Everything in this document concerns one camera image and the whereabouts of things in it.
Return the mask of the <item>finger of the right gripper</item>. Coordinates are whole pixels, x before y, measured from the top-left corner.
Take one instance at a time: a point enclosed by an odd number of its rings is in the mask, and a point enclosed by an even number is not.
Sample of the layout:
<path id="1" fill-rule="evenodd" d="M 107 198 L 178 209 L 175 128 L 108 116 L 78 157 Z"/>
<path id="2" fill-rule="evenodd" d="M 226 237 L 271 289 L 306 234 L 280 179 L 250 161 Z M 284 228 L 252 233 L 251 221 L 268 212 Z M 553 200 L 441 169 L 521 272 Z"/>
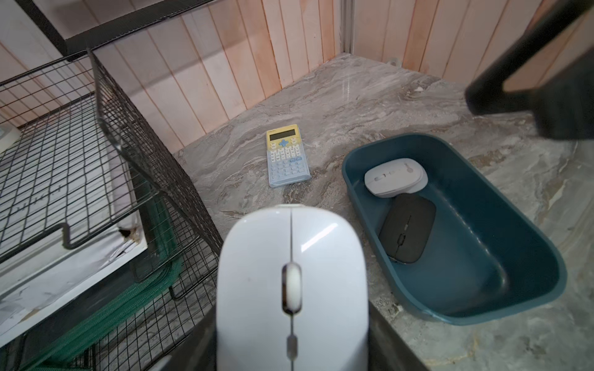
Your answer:
<path id="1" fill-rule="evenodd" d="M 528 112 L 539 136 L 593 138 L 593 3 L 508 1 L 465 92 L 475 115 Z"/>

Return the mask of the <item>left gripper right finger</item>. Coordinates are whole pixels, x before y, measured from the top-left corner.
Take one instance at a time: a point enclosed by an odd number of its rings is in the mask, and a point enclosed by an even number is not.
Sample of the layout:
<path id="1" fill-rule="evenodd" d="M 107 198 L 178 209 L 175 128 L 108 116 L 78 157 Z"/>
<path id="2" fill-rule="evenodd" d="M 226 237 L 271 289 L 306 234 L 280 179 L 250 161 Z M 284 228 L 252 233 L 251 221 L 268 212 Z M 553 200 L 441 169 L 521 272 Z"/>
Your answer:
<path id="1" fill-rule="evenodd" d="M 368 307 L 368 370 L 429 371 L 371 301 Z"/>

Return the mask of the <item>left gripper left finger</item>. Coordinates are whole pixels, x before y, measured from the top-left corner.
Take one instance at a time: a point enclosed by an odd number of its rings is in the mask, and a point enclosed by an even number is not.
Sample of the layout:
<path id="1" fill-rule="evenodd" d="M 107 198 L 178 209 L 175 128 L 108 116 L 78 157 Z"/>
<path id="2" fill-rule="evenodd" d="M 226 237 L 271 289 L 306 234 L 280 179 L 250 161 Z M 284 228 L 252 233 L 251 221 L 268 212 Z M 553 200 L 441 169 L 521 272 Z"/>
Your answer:
<path id="1" fill-rule="evenodd" d="M 212 307 L 190 335 L 157 363 L 158 370 L 216 370 L 216 307 Z"/>

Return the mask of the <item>white mouse underside up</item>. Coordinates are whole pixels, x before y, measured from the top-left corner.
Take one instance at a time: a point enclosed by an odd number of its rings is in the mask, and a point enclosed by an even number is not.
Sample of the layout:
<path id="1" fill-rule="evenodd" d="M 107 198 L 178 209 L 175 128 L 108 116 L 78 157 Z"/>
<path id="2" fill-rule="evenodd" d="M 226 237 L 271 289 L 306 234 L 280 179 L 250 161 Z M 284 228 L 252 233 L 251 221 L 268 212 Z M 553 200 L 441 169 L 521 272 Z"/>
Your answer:
<path id="1" fill-rule="evenodd" d="M 363 248 L 343 217 L 303 205 L 249 213 L 217 270 L 219 370 L 365 370 Z"/>

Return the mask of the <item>black computer mouse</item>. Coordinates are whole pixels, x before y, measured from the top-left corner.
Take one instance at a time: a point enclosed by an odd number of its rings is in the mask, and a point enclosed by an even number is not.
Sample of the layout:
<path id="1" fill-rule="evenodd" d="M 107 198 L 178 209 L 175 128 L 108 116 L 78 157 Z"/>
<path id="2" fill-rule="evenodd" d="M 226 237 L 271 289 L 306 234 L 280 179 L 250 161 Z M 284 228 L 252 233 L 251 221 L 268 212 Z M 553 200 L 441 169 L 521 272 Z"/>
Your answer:
<path id="1" fill-rule="evenodd" d="M 436 219 L 436 205 L 417 194 L 397 195 L 379 234 L 391 261 L 413 264 L 420 259 Z"/>

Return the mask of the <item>white mouse top facing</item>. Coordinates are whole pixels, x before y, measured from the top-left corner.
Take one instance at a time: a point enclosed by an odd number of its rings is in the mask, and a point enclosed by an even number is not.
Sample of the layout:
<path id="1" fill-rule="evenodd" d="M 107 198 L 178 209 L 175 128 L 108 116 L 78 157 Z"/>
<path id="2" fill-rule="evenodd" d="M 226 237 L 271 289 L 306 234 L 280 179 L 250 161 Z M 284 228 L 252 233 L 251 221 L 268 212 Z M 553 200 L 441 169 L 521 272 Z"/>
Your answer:
<path id="1" fill-rule="evenodd" d="M 425 169 L 414 159 L 396 159 L 366 172 L 364 183 L 379 198 L 393 198 L 402 193 L 417 193 L 428 185 Z"/>

